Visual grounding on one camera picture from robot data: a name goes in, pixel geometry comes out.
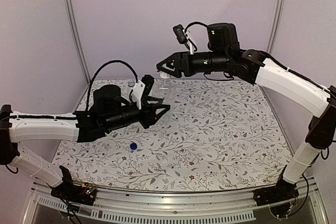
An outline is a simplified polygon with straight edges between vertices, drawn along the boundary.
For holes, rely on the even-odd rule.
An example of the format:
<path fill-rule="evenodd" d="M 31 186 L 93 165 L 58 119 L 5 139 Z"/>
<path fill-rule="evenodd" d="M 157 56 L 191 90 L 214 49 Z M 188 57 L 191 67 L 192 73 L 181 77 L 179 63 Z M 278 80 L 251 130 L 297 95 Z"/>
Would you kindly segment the aluminium frame post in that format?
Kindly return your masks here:
<path fill-rule="evenodd" d="M 285 5 L 285 0 L 275 0 L 274 14 L 271 20 L 271 28 L 270 28 L 269 38 L 267 42 L 267 47 L 266 47 L 266 52 L 269 54 L 272 54 L 274 47 L 275 47 L 277 34 L 280 28 L 281 17 L 282 17 L 282 13 L 284 10 L 284 5 Z"/>
<path fill-rule="evenodd" d="M 91 76 L 89 73 L 87 61 L 86 61 L 85 54 L 84 54 L 82 44 L 81 44 L 81 40 L 80 40 L 74 5 L 73 5 L 72 0 L 64 0 L 64 2 L 65 2 L 65 8 L 66 8 L 68 21 L 69 21 L 70 32 L 73 38 L 73 43 L 74 43 L 76 54 L 77 54 L 78 61 L 79 61 L 79 66 L 81 68 L 85 82 L 89 84 L 91 81 Z"/>

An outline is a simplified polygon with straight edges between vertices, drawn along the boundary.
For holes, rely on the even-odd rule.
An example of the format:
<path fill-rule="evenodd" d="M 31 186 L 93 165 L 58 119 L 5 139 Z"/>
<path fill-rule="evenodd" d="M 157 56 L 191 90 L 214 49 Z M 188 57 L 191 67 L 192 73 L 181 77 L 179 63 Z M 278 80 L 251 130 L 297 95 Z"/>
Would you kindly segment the Pepsi label plastic bottle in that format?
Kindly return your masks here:
<path fill-rule="evenodd" d="M 133 88 L 136 84 L 135 80 L 129 80 L 128 81 L 128 87 L 127 87 L 127 93 L 126 93 L 126 98 L 131 102 L 131 93 L 133 91 Z"/>

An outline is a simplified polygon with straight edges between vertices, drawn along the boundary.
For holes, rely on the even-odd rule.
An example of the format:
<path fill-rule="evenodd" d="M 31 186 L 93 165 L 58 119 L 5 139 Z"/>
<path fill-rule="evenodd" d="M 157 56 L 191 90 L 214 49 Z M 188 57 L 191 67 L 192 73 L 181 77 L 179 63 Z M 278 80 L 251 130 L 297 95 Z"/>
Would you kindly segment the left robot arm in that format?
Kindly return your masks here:
<path fill-rule="evenodd" d="M 170 110 L 162 98 L 150 96 L 151 86 L 137 83 L 131 99 L 122 97 L 117 85 L 109 84 L 93 93 L 90 109 L 60 115 L 23 114 L 9 104 L 1 107 L 1 165 L 22 169 L 43 180 L 67 200 L 78 195 L 70 171 L 55 166 L 27 149 L 24 141 L 57 140 L 90 143 L 133 123 L 147 129 Z"/>

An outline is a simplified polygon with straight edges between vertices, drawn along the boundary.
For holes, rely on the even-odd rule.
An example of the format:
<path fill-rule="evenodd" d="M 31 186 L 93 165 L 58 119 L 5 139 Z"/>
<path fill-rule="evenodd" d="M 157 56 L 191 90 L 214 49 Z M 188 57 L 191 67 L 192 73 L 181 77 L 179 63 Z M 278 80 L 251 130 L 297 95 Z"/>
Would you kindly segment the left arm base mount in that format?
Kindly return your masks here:
<path fill-rule="evenodd" d="M 70 171 L 63 166 L 59 168 L 62 172 L 62 181 L 60 185 L 51 189 L 51 195 L 64 201 L 93 206 L 97 195 L 96 186 L 90 183 L 75 185 Z"/>

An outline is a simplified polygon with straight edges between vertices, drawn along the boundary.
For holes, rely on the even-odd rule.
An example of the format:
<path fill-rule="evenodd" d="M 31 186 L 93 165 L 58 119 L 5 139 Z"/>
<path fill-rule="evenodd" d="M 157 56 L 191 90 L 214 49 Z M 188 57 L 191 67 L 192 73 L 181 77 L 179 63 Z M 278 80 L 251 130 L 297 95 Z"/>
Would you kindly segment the left aluminium frame post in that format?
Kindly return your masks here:
<path fill-rule="evenodd" d="M 76 54 L 77 54 L 78 61 L 79 61 L 79 66 L 81 68 L 85 82 L 89 84 L 91 81 L 91 76 L 89 73 L 87 61 L 86 61 L 85 54 L 84 54 L 82 44 L 81 44 L 81 40 L 80 40 L 74 5 L 73 5 L 72 0 L 64 0 L 64 2 L 65 2 L 65 8 L 66 8 L 68 21 L 69 21 L 70 32 L 73 38 L 73 43 L 74 43 Z"/>

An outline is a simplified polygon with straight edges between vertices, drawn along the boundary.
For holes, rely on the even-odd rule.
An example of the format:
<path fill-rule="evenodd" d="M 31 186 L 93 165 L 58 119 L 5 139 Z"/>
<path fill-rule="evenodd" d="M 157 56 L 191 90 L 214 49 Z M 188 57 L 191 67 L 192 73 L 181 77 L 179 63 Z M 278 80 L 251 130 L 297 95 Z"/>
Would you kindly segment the floral patterned table mat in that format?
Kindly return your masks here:
<path fill-rule="evenodd" d="M 92 143 L 62 141 L 53 163 L 78 182 L 139 190 L 230 190 L 277 181 L 292 154 L 258 86 L 191 79 L 175 85 L 168 126 L 132 124 Z"/>

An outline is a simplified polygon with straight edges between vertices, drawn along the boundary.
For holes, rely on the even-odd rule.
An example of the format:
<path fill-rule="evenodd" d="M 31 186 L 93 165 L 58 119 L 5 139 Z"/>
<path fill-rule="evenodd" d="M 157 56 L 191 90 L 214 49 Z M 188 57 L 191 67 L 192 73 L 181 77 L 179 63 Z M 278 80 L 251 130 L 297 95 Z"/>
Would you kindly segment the blue bottle cap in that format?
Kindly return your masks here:
<path fill-rule="evenodd" d="M 133 151 L 135 151 L 138 148 L 136 143 L 131 143 L 130 144 L 130 149 L 132 149 Z"/>

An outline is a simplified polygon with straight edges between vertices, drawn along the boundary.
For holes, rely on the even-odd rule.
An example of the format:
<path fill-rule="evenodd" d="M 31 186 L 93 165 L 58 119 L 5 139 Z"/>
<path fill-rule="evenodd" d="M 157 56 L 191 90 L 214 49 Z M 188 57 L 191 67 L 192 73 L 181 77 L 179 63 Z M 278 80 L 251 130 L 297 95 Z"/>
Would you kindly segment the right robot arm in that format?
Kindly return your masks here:
<path fill-rule="evenodd" d="M 291 194 L 295 184 L 319 153 L 327 149 L 335 133 L 335 87 L 326 88 L 285 67 L 269 53 L 240 48 L 236 27 L 232 23 L 205 26 L 208 51 L 199 52 L 188 29 L 173 27 L 180 44 L 188 49 L 175 52 L 156 65 L 159 72 L 176 78 L 197 73 L 222 72 L 228 78 L 238 77 L 250 84 L 268 88 L 299 104 L 312 114 L 308 134 L 293 159 L 284 168 L 279 184 L 271 190 L 276 201 Z"/>

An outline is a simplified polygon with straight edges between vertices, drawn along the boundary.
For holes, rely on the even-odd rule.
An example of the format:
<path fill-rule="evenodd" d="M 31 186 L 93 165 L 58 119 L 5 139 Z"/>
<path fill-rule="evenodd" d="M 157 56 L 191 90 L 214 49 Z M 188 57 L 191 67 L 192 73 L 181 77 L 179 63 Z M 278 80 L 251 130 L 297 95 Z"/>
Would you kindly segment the clear plastic bottle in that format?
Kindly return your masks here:
<path fill-rule="evenodd" d="M 175 94 L 176 94 L 176 85 L 173 82 L 172 78 L 161 79 L 160 77 L 155 80 L 152 94 L 154 97 L 163 98 L 163 104 L 169 104 L 171 106 L 171 117 L 168 124 L 158 124 L 159 126 L 168 126 L 171 122 L 174 106 L 175 106 Z"/>

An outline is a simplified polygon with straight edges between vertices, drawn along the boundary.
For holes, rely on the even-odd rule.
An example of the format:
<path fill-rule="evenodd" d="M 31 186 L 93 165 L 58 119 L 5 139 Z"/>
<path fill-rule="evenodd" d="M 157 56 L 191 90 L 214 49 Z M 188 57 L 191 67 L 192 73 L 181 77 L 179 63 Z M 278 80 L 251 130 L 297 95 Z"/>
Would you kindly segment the white clear bottle cap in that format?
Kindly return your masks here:
<path fill-rule="evenodd" d="M 160 72 L 160 78 L 161 79 L 169 79 L 171 76 L 168 73 Z"/>

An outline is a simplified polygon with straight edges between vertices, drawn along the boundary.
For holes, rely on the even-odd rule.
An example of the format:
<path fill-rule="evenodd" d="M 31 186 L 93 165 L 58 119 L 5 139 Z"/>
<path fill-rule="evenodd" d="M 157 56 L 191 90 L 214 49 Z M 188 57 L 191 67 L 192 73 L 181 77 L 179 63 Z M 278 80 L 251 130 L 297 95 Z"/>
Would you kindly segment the front aluminium rail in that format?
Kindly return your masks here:
<path fill-rule="evenodd" d="M 75 204 L 71 212 L 46 185 L 34 182 L 22 223 L 330 223 L 314 179 L 297 187 L 292 212 L 280 217 L 272 212 L 288 202 L 259 206 L 252 188 L 167 193 L 98 187 L 93 205 Z"/>

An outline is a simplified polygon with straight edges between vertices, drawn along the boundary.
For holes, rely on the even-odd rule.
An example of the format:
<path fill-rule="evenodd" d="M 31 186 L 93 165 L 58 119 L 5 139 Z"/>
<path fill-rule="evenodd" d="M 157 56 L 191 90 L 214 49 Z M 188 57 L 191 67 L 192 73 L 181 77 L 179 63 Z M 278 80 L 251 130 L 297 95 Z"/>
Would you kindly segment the right aluminium frame post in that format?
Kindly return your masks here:
<path fill-rule="evenodd" d="M 270 28 L 269 38 L 267 42 L 267 47 L 266 47 L 266 52 L 269 54 L 272 54 L 274 47 L 275 47 L 277 34 L 280 28 L 281 17 L 282 17 L 282 13 L 284 10 L 284 5 L 285 5 L 285 0 L 275 0 L 274 14 L 271 20 L 271 28 Z"/>

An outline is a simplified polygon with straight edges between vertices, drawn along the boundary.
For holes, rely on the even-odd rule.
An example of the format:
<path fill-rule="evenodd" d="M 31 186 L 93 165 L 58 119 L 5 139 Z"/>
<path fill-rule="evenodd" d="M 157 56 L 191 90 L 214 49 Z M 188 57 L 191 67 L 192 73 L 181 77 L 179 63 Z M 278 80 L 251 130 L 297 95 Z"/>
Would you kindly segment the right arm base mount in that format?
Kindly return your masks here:
<path fill-rule="evenodd" d="M 257 206 L 264 206 L 286 201 L 285 204 L 276 205 L 270 208 L 271 214 L 276 218 L 287 218 L 299 196 L 296 184 L 284 181 L 282 178 L 270 187 L 263 187 L 254 190 L 253 199 Z"/>

